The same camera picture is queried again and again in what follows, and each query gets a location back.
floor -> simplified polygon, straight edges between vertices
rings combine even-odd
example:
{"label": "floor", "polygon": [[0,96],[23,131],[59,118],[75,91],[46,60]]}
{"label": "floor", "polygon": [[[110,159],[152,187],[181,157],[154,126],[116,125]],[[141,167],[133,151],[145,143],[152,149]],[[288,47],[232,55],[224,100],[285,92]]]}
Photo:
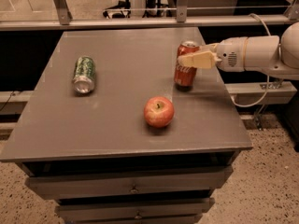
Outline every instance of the floor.
{"label": "floor", "polygon": [[[299,153],[279,114],[263,116],[263,131],[240,114],[253,143],[235,160],[234,172],[213,193],[216,203],[198,224],[299,223]],[[10,124],[0,124],[0,151]],[[12,163],[0,163],[0,223],[64,223],[55,202],[44,201],[24,185],[26,175]]]}

red soda can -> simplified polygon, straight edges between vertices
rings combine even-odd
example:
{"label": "red soda can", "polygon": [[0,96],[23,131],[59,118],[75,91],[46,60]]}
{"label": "red soda can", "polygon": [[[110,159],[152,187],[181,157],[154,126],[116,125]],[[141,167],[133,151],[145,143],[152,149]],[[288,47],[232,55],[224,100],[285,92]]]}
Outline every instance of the red soda can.
{"label": "red soda can", "polygon": [[195,41],[184,41],[178,47],[174,81],[179,90],[187,91],[192,87],[197,69],[180,65],[178,63],[178,56],[193,53],[197,50],[199,50],[199,45]]}

dark wooden drawer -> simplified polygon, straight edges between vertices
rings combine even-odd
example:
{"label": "dark wooden drawer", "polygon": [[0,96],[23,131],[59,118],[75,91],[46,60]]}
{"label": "dark wooden drawer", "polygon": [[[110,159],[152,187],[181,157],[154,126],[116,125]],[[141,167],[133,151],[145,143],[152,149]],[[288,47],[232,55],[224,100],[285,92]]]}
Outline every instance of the dark wooden drawer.
{"label": "dark wooden drawer", "polygon": [[180,216],[180,217],[154,217],[139,220],[112,220],[112,221],[77,221],[76,224],[193,224],[197,223],[202,216]]}
{"label": "dark wooden drawer", "polygon": [[177,199],[143,200],[131,202],[100,202],[61,205],[57,214],[65,221],[83,220],[143,220],[151,217],[196,216],[207,212],[213,205],[211,198],[197,198],[183,195]]}
{"label": "dark wooden drawer", "polygon": [[29,177],[26,185],[44,199],[143,194],[220,188],[228,167],[142,171],[102,175]]}

black cable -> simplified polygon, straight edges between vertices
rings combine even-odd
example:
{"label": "black cable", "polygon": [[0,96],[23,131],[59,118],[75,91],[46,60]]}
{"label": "black cable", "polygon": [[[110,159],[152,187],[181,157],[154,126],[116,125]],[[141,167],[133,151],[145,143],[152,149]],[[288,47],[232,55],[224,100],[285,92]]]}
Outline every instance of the black cable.
{"label": "black cable", "polygon": [[14,95],[15,95],[15,91],[13,91],[13,92],[9,95],[7,101],[6,101],[6,102],[3,104],[3,106],[0,108],[0,112],[7,106],[7,104],[8,104],[8,102],[9,102],[10,98],[11,98],[12,96],[14,96]]}

apple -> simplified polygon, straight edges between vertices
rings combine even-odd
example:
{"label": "apple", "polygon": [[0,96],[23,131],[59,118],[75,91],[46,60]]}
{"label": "apple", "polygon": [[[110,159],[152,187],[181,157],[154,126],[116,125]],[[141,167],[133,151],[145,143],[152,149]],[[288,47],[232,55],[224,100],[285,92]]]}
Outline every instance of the apple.
{"label": "apple", "polygon": [[147,101],[143,114],[148,125],[163,128],[171,122],[175,114],[175,108],[167,98],[155,96]]}

